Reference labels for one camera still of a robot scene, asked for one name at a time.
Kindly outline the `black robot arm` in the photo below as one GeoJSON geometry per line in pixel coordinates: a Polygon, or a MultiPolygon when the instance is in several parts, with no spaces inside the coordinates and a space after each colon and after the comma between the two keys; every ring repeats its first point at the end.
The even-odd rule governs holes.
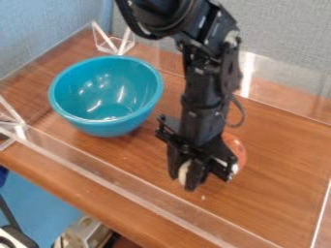
{"type": "Polygon", "coordinates": [[[181,117],[157,118],[156,136],[167,143],[168,173],[188,191],[213,174],[231,181],[239,158],[223,139],[228,107],[239,106],[234,91],[242,72],[242,39],[236,20],[219,0],[115,0],[136,35],[171,37],[183,53],[185,91],[181,117]]]}

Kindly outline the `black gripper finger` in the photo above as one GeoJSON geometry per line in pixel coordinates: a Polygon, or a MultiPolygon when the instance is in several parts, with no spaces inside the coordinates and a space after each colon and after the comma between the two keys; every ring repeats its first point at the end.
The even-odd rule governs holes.
{"type": "Polygon", "coordinates": [[[168,161],[168,173],[172,179],[179,177],[179,170],[183,163],[188,160],[188,156],[183,150],[175,145],[167,145],[167,161],[168,161]]]}
{"type": "Polygon", "coordinates": [[[185,173],[185,190],[192,192],[205,181],[209,172],[209,161],[195,158],[188,163],[185,173]]]}

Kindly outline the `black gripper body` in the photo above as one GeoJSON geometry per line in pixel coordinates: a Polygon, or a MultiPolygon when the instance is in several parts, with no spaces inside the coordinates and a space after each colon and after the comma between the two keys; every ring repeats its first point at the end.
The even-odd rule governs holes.
{"type": "Polygon", "coordinates": [[[185,112],[181,119],[161,114],[155,135],[167,145],[175,144],[188,156],[209,161],[209,172],[224,182],[236,175],[234,166],[238,158],[223,140],[224,127],[228,124],[222,111],[203,110],[185,112]]]}

